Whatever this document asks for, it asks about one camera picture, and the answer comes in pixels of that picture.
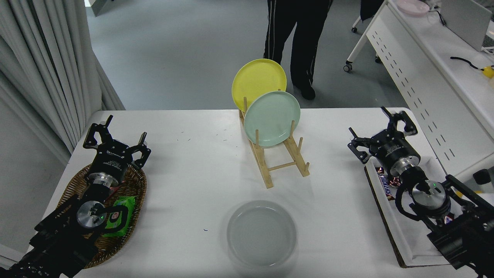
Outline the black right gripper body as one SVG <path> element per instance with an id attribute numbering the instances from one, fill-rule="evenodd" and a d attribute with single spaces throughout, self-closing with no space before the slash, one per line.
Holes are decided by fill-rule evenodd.
<path id="1" fill-rule="evenodd" d="M 372 151 L 386 172 L 404 172 L 406 165 L 418 166 L 420 155 L 405 140 L 403 135 L 379 133 L 372 137 L 376 149 Z"/>

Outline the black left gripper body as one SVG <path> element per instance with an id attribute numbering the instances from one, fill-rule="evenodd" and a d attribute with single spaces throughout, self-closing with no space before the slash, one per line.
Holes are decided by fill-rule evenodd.
<path id="1" fill-rule="evenodd" d="M 120 141 L 109 141 L 99 144 L 97 154 L 90 166 L 91 174 L 106 174 L 117 182 L 122 182 L 132 162 L 129 146 Z"/>

